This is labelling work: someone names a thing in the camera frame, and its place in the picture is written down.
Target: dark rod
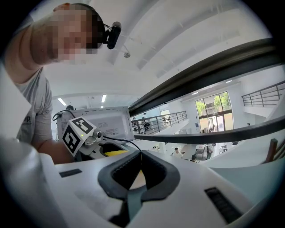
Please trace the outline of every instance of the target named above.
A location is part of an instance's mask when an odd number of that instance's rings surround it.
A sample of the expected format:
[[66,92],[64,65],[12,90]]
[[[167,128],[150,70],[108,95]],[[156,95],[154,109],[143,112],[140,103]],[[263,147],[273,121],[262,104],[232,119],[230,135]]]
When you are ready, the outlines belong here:
[[251,41],[206,58],[141,97],[129,107],[130,116],[178,99],[232,77],[284,64],[272,38]]
[[227,143],[257,138],[285,129],[285,116],[266,121],[260,124],[227,130],[222,132],[202,134],[161,134],[135,135],[135,139],[165,142],[165,143]]

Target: tree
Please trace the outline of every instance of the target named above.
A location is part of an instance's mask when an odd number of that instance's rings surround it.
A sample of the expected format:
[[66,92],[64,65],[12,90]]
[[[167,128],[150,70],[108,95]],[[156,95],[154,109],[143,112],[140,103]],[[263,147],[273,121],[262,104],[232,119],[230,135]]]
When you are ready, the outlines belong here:
[[206,109],[205,104],[203,102],[196,102],[196,107],[198,111],[198,115],[201,116],[204,109]]
[[219,96],[215,96],[214,106],[218,110],[219,106],[222,105],[223,106],[223,110],[228,110],[228,108],[230,107],[230,100],[228,98],[228,93],[224,92],[222,95],[220,95],[220,97]]

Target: window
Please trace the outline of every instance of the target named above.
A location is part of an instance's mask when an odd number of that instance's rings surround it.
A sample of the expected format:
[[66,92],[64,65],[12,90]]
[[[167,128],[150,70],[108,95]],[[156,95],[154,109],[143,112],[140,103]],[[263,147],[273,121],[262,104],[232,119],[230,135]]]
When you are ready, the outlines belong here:
[[228,92],[195,101],[201,132],[218,132],[234,129],[232,107]]
[[208,118],[202,118],[200,119],[200,127],[201,127],[201,132],[209,132],[209,125],[208,125]]
[[228,97],[228,93],[227,93],[227,92],[224,92],[224,93],[219,94],[219,95],[220,95],[220,98],[221,98],[221,103],[222,103],[222,106],[223,106],[223,111],[232,109],[231,103],[230,103],[230,99],[229,99],[229,97]]
[[201,99],[199,101],[196,101],[196,107],[197,107],[197,111],[198,111],[198,115],[199,116],[205,116],[207,115],[206,113],[206,107],[205,107],[205,103],[204,100]]
[[206,104],[207,114],[212,114],[212,113],[223,111],[220,97],[218,94],[208,97],[208,98],[204,98],[204,102]]
[[226,130],[233,129],[232,113],[227,113],[224,115],[224,123],[226,125]]

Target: gray t-shirt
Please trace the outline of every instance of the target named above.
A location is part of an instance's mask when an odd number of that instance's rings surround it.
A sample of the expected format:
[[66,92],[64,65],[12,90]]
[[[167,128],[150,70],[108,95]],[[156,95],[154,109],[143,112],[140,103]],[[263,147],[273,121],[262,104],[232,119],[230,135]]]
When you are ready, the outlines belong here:
[[31,143],[32,140],[38,142],[53,138],[51,130],[52,93],[43,72],[41,68],[27,82],[15,83],[31,104],[31,109],[17,136],[20,141],[26,143]]

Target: ceiling light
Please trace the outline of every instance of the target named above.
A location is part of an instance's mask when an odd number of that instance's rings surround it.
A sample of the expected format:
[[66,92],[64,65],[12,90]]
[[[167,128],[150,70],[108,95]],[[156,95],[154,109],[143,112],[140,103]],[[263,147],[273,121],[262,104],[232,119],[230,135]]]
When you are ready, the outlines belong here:
[[67,106],[67,104],[61,98],[58,98],[58,100],[61,102],[61,104],[63,104],[64,106]]
[[102,97],[102,103],[105,102],[106,97],[107,97],[107,95],[104,94],[103,97]]

